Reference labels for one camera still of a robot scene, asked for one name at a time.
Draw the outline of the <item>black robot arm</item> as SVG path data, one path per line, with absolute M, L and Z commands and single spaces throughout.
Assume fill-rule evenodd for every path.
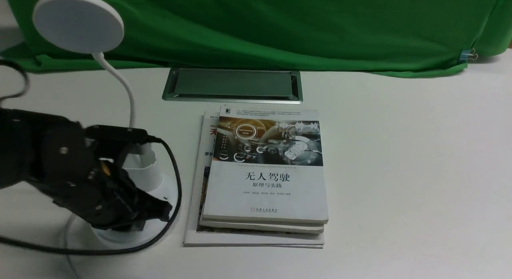
M 27 182 L 96 229 L 126 231 L 166 222 L 172 205 L 139 189 L 123 164 L 146 130 L 1 109 L 1 188 Z

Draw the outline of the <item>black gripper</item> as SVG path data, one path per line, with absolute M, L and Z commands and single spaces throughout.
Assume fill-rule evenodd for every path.
M 168 201 L 136 187 L 126 170 L 89 151 L 43 155 L 30 184 L 57 206 L 102 230 L 125 231 L 150 219 L 167 222 L 173 210 Z

